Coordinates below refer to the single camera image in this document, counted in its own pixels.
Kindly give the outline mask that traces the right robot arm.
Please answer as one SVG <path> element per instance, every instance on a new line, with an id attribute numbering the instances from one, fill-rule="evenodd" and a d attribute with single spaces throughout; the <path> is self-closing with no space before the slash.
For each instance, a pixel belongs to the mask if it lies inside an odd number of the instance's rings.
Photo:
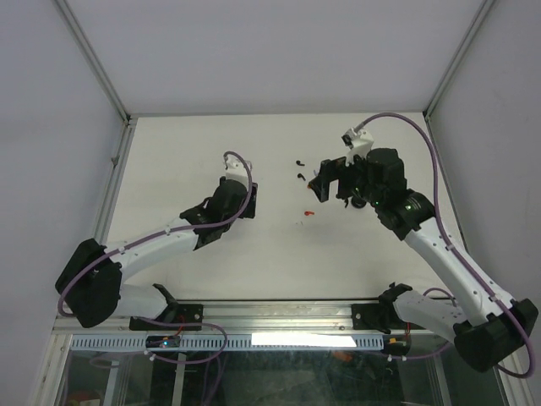
<path id="1" fill-rule="evenodd" d="M 452 343 L 478 372 L 530 344 L 538 319 L 535 304 L 514 299 L 441 230 L 434 205 L 407 187 L 396 150 L 378 148 L 364 157 L 324 160 L 309 188 L 325 202 L 332 182 L 338 183 L 338 199 L 370 204 L 380 223 L 425 260 L 458 302 L 443 304 L 398 284 L 379 296 L 382 324 L 397 327 L 405 321 L 428 329 Z"/>

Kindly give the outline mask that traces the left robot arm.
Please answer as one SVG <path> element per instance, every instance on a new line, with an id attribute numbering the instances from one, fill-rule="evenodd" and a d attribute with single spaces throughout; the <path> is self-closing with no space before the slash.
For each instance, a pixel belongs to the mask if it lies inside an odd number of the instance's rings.
<path id="1" fill-rule="evenodd" d="M 258 185 L 221 178 L 211 197 L 155 232 L 110 246 L 81 242 L 55 283 L 58 310 L 84 328 L 112 316 L 142 318 L 159 328 L 181 320 L 178 301 L 160 283 L 128 283 L 135 274 L 175 255 L 191 253 L 219 240 L 239 218 L 255 216 Z"/>

